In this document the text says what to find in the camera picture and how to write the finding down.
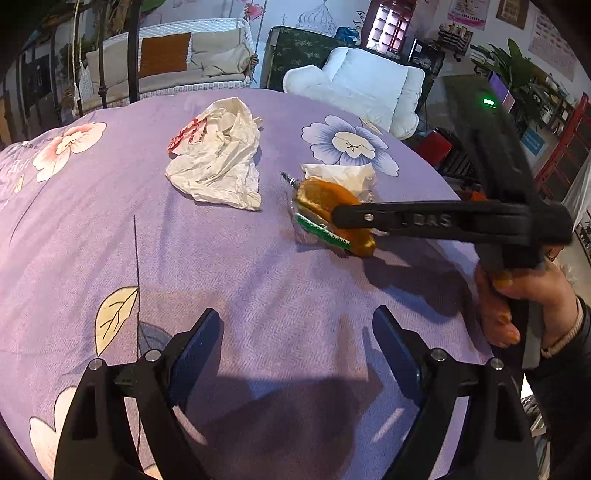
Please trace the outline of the person's right hand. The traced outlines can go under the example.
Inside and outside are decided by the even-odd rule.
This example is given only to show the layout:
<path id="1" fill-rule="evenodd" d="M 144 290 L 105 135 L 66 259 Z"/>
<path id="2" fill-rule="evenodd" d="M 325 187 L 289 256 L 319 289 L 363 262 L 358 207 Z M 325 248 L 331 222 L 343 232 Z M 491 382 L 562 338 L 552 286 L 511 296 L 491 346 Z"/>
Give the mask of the person's right hand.
<path id="1" fill-rule="evenodd" d="M 487 341 L 500 348 L 517 345 L 521 334 L 508 301 L 527 300 L 543 309 L 544 335 L 541 347 L 557 349 L 574 338 L 582 325 L 582 307 L 564 273 L 546 261 L 540 269 L 488 273 L 475 269 L 481 327 Z"/>

